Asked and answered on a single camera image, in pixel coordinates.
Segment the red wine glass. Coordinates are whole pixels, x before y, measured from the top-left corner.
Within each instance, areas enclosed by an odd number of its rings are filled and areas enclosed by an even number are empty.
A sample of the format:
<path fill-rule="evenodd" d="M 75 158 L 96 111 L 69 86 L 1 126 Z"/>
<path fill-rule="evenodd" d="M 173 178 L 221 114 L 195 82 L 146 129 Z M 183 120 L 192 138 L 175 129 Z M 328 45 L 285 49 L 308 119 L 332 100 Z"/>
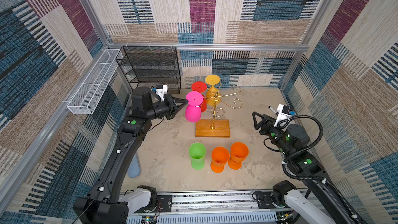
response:
<path fill-rule="evenodd" d="M 205 95 L 203 94 L 207 89 L 207 84 L 204 82 L 194 82 L 191 86 L 192 91 L 196 91 L 202 94 L 203 98 Z M 205 112 L 207 110 L 207 102 L 206 99 L 203 99 L 203 103 L 200 106 L 201 112 Z"/>

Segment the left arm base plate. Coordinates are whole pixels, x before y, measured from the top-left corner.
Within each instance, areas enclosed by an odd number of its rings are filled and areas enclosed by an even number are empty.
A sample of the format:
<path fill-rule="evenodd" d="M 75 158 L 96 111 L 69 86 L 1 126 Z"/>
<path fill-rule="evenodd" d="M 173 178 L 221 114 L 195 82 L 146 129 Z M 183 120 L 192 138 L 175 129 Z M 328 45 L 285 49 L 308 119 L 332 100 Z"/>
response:
<path fill-rule="evenodd" d="M 173 196 L 172 195 L 157 195 L 150 199 L 149 205 L 145 211 L 149 213 L 161 212 L 169 213 L 172 210 Z"/>

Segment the pink wine glass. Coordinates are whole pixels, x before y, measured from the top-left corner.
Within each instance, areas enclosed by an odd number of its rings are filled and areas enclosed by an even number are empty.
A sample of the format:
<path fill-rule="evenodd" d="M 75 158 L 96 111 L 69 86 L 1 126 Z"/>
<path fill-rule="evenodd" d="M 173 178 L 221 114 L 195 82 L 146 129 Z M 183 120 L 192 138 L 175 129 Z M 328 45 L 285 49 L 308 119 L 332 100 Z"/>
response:
<path fill-rule="evenodd" d="M 196 91 L 191 91 L 186 95 L 188 100 L 185 118 L 187 121 L 195 123 L 201 119 L 201 106 L 203 104 L 203 95 Z"/>

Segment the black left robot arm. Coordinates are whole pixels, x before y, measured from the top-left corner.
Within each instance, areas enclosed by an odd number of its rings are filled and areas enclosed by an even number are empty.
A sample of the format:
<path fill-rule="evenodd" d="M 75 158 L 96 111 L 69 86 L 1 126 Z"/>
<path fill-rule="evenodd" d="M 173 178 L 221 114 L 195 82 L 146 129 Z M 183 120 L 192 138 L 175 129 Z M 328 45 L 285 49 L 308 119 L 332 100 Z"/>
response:
<path fill-rule="evenodd" d="M 131 94 L 131 113 L 120 122 L 116 143 L 98 180 L 86 197 L 73 204 L 77 219 L 83 224 L 124 224 L 136 211 L 159 209 L 156 189 L 140 186 L 131 194 L 120 196 L 130 164 L 151 129 L 154 119 L 173 119 L 188 104 L 187 99 L 170 93 L 159 96 L 155 89 L 139 87 Z"/>

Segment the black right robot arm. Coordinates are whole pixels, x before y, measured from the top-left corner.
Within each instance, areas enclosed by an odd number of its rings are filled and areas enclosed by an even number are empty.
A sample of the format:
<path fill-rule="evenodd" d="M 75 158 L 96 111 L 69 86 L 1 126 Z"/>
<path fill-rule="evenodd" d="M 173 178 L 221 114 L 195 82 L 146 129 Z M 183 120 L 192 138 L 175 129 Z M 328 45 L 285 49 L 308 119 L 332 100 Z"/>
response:
<path fill-rule="evenodd" d="M 277 151 L 283 154 L 283 172 L 291 179 L 302 181 L 320 201 L 325 211 L 307 203 L 286 180 L 273 186 L 273 200 L 276 206 L 293 209 L 311 224 L 366 222 L 333 184 L 319 160 L 310 153 L 310 149 L 323 137 L 323 126 L 318 119 L 305 116 L 306 119 L 314 121 L 319 128 L 317 138 L 311 141 L 301 125 L 290 123 L 291 120 L 302 118 L 301 115 L 292 116 L 290 110 L 280 111 L 277 118 L 257 112 L 253 112 L 252 117 L 254 128 L 261 135 L 268 136 L 271 143 L 277 146 Z"/>

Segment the small orange wine glass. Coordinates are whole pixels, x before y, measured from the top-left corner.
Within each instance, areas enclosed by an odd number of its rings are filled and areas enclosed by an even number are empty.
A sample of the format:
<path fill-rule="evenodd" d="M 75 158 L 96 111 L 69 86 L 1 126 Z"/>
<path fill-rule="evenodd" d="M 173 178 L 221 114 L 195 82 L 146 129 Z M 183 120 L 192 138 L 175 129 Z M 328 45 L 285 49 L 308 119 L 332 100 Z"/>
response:
<path fill-rule="evenodd" d="M 215 173 L 221 173 L 224 170 L 230 158 L 229 151 L 224 147 L 216 147 L 211 153 L 210 168 Z"/>

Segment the large orange wine glass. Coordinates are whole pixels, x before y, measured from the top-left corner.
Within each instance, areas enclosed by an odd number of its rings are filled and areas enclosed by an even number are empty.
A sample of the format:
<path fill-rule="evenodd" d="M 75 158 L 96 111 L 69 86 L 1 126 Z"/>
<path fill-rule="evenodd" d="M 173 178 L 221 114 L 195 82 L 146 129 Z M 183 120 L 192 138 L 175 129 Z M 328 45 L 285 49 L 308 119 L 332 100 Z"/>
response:
<path fill-rule="evenodd" d="M 232 170 L 238 170 L 241 168 L 242 162 L 247 158 L 249 149 L 244 143 L 236 142 L 232 144 L 230 154 L 228 166 Z"/>

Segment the green wine glass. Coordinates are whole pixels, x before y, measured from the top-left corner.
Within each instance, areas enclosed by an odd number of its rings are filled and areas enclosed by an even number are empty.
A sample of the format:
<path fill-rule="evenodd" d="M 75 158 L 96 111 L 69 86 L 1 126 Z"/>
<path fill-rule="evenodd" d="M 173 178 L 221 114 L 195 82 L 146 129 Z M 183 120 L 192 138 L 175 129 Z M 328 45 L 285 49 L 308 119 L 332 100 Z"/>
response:
<path fill-rule="evenodd" d="M 191 166 L 195 170 L 201 170 L 205 166 L 206 147 L 202 143 L 193 143 L 189 147 Z"/>

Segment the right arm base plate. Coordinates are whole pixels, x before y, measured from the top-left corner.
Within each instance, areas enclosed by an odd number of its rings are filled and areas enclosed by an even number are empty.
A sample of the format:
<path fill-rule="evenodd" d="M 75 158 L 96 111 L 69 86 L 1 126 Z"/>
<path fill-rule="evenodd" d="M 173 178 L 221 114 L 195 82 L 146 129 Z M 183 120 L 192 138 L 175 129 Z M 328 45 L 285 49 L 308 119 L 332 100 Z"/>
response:
<path fill-rule="evenodd" d="M 259 209 L 276 209 L 271 191 L 255 191 L 253 194 Z"/>

